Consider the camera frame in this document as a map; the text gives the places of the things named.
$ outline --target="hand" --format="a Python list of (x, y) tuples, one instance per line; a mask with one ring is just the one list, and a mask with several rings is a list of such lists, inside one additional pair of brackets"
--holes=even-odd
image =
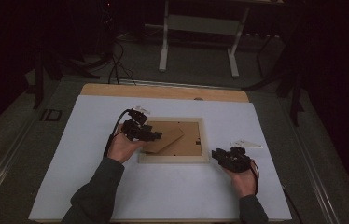
[[(254, 169), (256, 175), (258, 176), (259, 173), (258, 173), (257, 166), (254, 163), (254, 160), (250, 162), (250, 165), (252, 169)], [(230, 176), (231, 183), (235, 188), (236, 194), (238, 195), (239, 198), (243, 198), (244, 196), (247, 196), (247, 195), (256, 194), (256, 185), (258, 180), (254, 177), (251, 169), (241, 173), (234, 173), (225, 168), (223, 168), (223, 170)]]
[(121, 126), (117, 128), (117, 133), (108, 150), (107, 157), (120, 163), (127, 161), (136, 149), (142, 147), (146, 142), (144, 141), (130, 141), (124, 133), (122, 133)]

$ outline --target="long-sleeve shirt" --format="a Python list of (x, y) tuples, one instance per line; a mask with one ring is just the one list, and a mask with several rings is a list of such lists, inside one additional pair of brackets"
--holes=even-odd
[[(105, 224), (113, 214), (117, 186), (124, 166), (118, 161), (103, 158), (91, 181), (72, 197), (72, 206), (62, 223)], [(240, 219), (244, 223), (267, 223), (268, 217), (255, 195), (239, 200)]]

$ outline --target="table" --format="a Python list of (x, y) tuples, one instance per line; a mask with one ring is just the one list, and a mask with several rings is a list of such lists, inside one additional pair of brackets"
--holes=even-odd
[(220, 34), (220, 35), (233, 35), (234, 40), (230, 48), (228, 48), (228, 57), (230, 62), (231, 74), (234, 78), (239, 77), (238, 66), (236, 64), (235, 52), (238, 48), (239, 40), (242, 36), (242, 31), (246, 23), (247, 16), (251, 6), (258, 4), (269, 4), (269, 5), (283, 5), (282, 0), (270, 1), (270, 0), (235, 0), (235, 1), (224, 1), (224, 3), (232, 2), (235, 4), (246, 5), (243, 16), (238, 21), (236, 20), (220, 20), (212, 18), (202, 18), (185, 15), (171, 14), (169, 11), (169, 0), (165, 0), (164, 19), (163, 19), (163, 43), (160, 57), (159, 70), (161, 72), (166, 71), (166, 64), (168, 59), (168, 32), (169, 30), (182, 30), (201, 32), (209, 34)]
[[(78, 97), (30, 219), (53, 222), (63, 217), (71, 196), (89, 181), (102, 158), (111, 132), (107, 127), (113, 126), (124, 106), (134, 104), (153, 109), (152, 116), (203, 117), (209, 148), (226, 148), (225, 143), (239, 133), (260, 143), (261, 149), (246, 149), (260, 164), (258, 198), (270, 219), (291, 219), (257, 114), (243, 91), (103, 84), (87, 84)], [(227, 128), (215, 128), (217, 122)], [(124, 166), (112, 216), (114, 222), (220, 222), (238, 218), (237, 198), (230, 179), (216, 161), (139, 164), (135, 153)]]

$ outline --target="dark background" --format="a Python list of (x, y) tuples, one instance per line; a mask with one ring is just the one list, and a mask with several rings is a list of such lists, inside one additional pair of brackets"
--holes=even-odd
[[(39, 40), (79, 60), (83, 53), (110, 50), (100, 41), (107, 38), (101, 24), (103, 12), (97, 7), (102, 2), (0, 0), (0, 114), (27, 89), (24, 74), (35, 66)], [(302, 74), (302, 87), (309, 92), (349, 174), (349, 1), (317, 2), (310, 3), (290, 40), (282, 36), (290, 46), (283, 58), (286, 66)], [(120, 29), (140, 35), (144, 22), (162, 23), (163, 1), (119, 1), (112, 2), (112, 7), (120, 25), (109, 35)], [(250, 17), (253, 22), (245, 27), (249, 32), (277, 32), (264, 21), (264, 9)]]

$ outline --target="person's left hand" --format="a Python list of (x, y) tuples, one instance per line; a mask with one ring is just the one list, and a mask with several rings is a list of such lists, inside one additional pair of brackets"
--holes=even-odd
[(144, 141), (130, 141), (123, 132), (121, 126), (117, 128), (116, 136), (108, 150), (107, 157), (120, 163), (127, 161), (136, 149), (146, 144)]

